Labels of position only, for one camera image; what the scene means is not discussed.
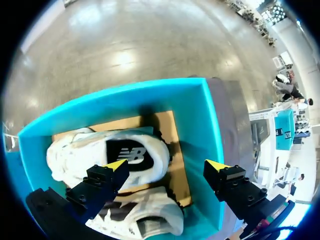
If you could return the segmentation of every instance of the white sneaker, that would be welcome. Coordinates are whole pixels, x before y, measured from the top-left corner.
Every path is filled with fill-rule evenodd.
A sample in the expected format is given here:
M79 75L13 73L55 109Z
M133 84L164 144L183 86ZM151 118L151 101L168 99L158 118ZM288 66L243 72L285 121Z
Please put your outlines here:
M165 187L146 189L128 196L117 196L106 203L99 214L86 225L104 235L121 240L144 240L184 230L184 215Z
M141 129L93 132L81 128L53 142L46 153L53 179L74 188L93 165L127 159L130 175L121 190L160 180L168 170L168 148Z

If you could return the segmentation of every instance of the new balance logo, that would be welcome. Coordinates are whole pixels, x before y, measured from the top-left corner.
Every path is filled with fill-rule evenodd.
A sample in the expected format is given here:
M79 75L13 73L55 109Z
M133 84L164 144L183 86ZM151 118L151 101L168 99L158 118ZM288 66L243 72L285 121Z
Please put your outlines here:
M135 163L141 163L144 160L144 154L146 151L147 150L144 147L133 147L131 151L129 151L129 148L123 147L121 148L117 161L127 159L128 162L138 160L135 161Z

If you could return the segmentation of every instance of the screw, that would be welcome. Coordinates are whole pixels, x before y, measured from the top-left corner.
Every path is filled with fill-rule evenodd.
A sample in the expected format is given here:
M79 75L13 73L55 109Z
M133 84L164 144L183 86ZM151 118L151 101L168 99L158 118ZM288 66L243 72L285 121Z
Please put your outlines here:
M99 180L95 180L94 184L97 185L97 186L100 186L101 182Z
M47 200L47 201L45 201L45 204L47 204L47 205L52 205L53 202L52 202L51 200Z
M262 194L266 194L268 192L268 190L266 188L261 188L260 193Z
M41 204L39 204L39 205L36 206L36 209L37 209L39 212L41 212L41 211L43 211L45 208L44 208L44 206L42 206Z
M80 195L79 200L84 203L86 201L86 198L84 195Z
M254 199L255 199L255 198L254 198L253 196L251 196L251 195L248 196L248 201L249 201L249 202L253 201Z

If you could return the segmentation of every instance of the shoe box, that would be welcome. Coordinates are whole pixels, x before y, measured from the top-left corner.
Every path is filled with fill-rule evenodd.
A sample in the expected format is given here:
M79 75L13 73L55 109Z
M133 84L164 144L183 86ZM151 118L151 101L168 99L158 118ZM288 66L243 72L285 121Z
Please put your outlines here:
M219 98L214 102L212 97L223 94L221 82L218 78L200 77L137 82L93 92L46 112L18 134L24 179L28 182L18 184L17 193L25 198L25 191L19 186L28 185L33 191L50 187L65 196L66 185L52 178L46 161L48 147L64 133L84 127L106 131L151 126L160 130L173 155L162 181L169 184L184 206L180 237L207 239L221 229L224 215L224 204L203 177L206 159L224 163L216 113Z

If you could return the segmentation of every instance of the person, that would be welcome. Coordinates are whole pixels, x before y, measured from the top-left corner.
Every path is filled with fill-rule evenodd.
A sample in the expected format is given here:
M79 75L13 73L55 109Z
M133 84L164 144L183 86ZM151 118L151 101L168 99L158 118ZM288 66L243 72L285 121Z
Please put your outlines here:
M280 177L279 180L275 180L275 184L279 187L283 188L285 185L289 185L289 193L291 192L291 187L297 182L302 181L305 179L305 175L300 172L299 167L291 167L289 163L286 164L286 167L288 168L288 172L286 174L286 177L284 179L284 176Z
M293 98L293 100L285 102L285 104L281 104L281 102L274 103L273 106L279 107L282 106L283 109L289 109L297 107L298 110L304 110L309 105L312 106L314 101L312 98L308 100L301 94L301 92L297 89L293 84L286 84L282 79L276 77L276 80L272 82L272 85L281 93L284 94L282 97L282 102L285 102L289 98Z
M289 78L287 78L283 74L278 74L277 76L275 76L275 79L280 83L284 83L284 84L290 84L291 83Z

